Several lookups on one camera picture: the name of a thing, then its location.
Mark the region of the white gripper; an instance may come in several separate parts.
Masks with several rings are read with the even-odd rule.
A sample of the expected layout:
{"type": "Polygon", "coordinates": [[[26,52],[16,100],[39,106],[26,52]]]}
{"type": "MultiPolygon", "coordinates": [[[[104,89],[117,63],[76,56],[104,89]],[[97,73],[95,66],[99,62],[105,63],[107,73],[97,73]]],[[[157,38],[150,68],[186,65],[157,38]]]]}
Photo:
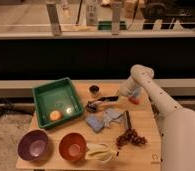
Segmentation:
{"type": "Polygon", "coordinates": [[[141,87],[131,77],[123,81],[119,88],[119,94],[129,97],[129,101],[136,105],[140,103],[139,99],[136,98],[140,95],[140,92],[141,87]]]}

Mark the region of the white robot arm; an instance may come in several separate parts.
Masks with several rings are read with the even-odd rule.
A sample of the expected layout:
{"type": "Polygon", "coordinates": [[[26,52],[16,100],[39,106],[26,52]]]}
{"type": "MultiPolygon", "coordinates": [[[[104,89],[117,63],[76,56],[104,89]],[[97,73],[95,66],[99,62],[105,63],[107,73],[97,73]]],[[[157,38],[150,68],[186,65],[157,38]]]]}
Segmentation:
{"type": "Polygon", "coordinates": [[[119,88],[119,94],[130,96],[139,85],[163,115],[161,171],[195,171],[195,111],[174,100],[153,77],[152,68],[133,65],[130,76],[119,88]]]}

